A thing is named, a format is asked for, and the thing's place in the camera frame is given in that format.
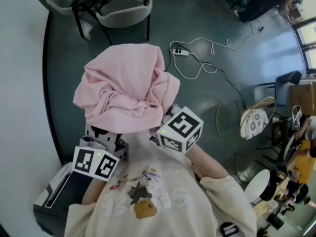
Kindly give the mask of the white floral bag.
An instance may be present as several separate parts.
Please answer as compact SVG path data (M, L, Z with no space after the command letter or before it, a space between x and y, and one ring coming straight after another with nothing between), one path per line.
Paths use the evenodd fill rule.
M247 109L242 113L240 121L240 136L249 140L260 134L268 125L269 119L264 109Z

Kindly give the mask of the small black white device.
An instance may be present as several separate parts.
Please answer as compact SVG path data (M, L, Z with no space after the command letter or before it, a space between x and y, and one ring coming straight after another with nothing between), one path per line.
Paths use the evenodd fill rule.
M237 234L238 232L238 227L231 222L224 222L220 226L220 233L222 234L222 237L231 237Z

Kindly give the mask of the person's left forearm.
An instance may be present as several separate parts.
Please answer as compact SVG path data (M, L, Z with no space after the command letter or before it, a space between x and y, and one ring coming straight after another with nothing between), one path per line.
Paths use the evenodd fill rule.
M95 203L98 200L106 183L107 183L106 181L93 179L90 182L87 190L85 191L83 195L82 202L81 202L82 205L89 205L89 204Z

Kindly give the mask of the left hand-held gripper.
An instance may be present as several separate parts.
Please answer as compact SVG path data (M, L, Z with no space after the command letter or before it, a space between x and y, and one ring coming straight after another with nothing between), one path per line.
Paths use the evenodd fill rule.
M128 144L115 134L86 124L85 135L102 143L106 149L93 149L76 146L73 157L73 171L99 179L109 181L116 167L121 161L128 161Z

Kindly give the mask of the pink clothes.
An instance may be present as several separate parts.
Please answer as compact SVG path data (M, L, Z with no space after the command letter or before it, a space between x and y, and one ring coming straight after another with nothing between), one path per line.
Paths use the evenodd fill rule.
M179 87L158 46L113 45L85 65L73 103L91 126L134 133L160 126Z

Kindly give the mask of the white round stool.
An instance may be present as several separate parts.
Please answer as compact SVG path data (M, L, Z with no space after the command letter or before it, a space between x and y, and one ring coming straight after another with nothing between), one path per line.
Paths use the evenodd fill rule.
M255 201L265 190L270 180L270 171L267 169L258 172L244 190L249 203Z

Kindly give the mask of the black chair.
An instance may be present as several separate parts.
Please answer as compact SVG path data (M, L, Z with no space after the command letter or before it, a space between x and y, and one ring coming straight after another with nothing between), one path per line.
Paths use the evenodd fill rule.
M300 71L292 71L281 75L274 82L257 84L257 87L266 86L274 89L274 98L277 107L285 107L288 99L288 90L291 85L298 85L302 78Z

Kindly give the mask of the grey upholstered chair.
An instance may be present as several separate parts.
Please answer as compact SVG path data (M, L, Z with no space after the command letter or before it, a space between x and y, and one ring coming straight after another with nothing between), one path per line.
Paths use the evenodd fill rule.
M150 39L150 14L153 0L114 0L101 8L95 6L96 17L110 43L108 29L127 28L147 20L147 38Z
M46 0L48 5L64 16L74 16L80 36L84 33L79 19L79 12L84 10L82 0Z

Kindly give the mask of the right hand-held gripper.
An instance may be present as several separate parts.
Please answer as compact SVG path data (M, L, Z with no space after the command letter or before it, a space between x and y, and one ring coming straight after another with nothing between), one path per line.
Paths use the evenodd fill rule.
M180 108L173 104L160 126L150 129L150 140L158 146L185 154L201 137L203 124L188 107Z

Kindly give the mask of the person's right forearm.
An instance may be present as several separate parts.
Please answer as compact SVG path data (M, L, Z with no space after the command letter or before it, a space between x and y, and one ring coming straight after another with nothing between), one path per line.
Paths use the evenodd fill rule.
M203 177L224 179L229 176L227 170L197 144L194 144L185 155Z

